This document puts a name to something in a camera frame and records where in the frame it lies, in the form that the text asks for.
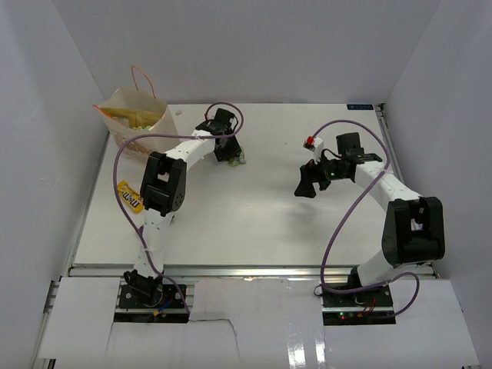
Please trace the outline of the green mints packet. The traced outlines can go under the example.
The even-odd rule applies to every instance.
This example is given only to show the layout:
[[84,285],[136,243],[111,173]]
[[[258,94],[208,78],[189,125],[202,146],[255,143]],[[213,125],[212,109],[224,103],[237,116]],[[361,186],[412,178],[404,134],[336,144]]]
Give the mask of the green mints packet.
[[237,156],[234,156],[231,159],[228,159],[228,165],[231,167],[236,167],[239,165],[245,165],[247,163],[245,159],[244,151],[241,151]]
[[130,125],[130,129],[136,131],[149,131],[152,128],[153,125],[144,125],[144,124]]

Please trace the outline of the kettle chips bag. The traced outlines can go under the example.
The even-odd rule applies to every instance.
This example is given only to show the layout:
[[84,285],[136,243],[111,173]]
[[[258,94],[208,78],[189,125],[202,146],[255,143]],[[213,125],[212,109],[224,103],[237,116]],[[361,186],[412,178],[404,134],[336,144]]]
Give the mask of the kettle chips bag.
[[131,110],[127,108],[100,108],[100,110],[111,118],[126,120],[129,128],[152,126],[162,117],[162,114],[158,112]]

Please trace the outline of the beige paper bag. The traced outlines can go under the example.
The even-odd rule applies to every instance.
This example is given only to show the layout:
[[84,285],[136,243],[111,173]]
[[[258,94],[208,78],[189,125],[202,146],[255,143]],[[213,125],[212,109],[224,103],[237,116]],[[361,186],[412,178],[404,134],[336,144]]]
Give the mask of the beige paper bag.
[[[95,105],[106,124],[115,144],[130,158],[147,161],[153,151],[164,152],[181,143],[168,103],[156,96],[151,80],[147,88],[139,88],[137,79],[132,87],[120,87],[113,95]],[[100,108],[127,108],[131,110],[153,111],[162,114],[161,119],[149,131],[136,131],[128,127],[126,120],[111,118]]]

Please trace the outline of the yellow M&M packet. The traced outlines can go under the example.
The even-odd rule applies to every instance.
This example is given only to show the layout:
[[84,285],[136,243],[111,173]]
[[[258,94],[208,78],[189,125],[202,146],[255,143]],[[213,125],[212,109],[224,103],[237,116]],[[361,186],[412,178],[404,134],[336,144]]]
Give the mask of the yellow M&M packet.
[[135,213],[141,213],[145,207],[141,195],[133,190],[127,181],[120,181],[117,184],[118,195],[123,202]]

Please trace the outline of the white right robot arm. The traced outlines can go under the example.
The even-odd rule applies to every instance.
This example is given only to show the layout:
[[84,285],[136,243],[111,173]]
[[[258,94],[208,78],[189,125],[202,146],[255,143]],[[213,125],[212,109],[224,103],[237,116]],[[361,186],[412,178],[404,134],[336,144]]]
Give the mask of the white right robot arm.
[[347,294],[352,304],[363,307],[374,299],[375,288],[396,280],[408,266],[443,258],[443,205],[436,197],[412,191],[388,172],[382,158],[361,147],[357,132],[339,135],[336,140],[338,153],[332,159],[326,157],[322,139],[310,136],[305,140],[304,147],[314,157],[300,167],[301,179],[294,194],[315,198],[332,181],[349,179],[385,211],[379,252],[354,267],[345,285],[323,286],[330,293]]

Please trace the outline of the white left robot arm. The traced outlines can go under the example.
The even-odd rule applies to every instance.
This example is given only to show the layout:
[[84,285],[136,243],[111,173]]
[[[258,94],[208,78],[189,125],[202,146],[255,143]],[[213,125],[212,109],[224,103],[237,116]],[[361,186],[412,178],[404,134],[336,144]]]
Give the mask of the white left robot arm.
[[177,138],[181,142],[167,151],[153,151],[147,159],[139,194],[143,200],[144,224],[137,226],[126,214],[134,228],[141,252],[132,271],[124,280],[132,294],[146,307],[155,307],[162,300],[163,281],[175,286],[181,306],[188,309],[185,293],[177,282],[164,274],[164,265],[157,259],[155,240],[167,231],[174,214],[183,205],[188,170],[209,154],[229,161],[241,154],[237,134],[243,128],[244,114],[237,106],[218,102],[210,105],[204,120],[189,135],[147,133],[128,140],[125,147],[145,138]]

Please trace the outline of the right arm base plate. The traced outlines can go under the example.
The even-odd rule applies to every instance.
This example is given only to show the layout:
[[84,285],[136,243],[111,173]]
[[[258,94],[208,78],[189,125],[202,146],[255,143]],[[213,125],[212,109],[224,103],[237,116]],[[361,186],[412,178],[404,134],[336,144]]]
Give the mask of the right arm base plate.
[[332,294],[319,284],[313,292],[321,300],[325,327],[396,324],[389,287],[358,294]]

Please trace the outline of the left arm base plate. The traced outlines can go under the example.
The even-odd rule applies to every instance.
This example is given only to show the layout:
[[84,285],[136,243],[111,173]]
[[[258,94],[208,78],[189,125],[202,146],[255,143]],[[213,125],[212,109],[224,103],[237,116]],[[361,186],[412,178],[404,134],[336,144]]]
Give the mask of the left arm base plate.
[[150,302],[141,302],[126,284],[122,285],[115,308],[114,322],[142,324],[186,324],[188,313],[177,288],[163,284]]

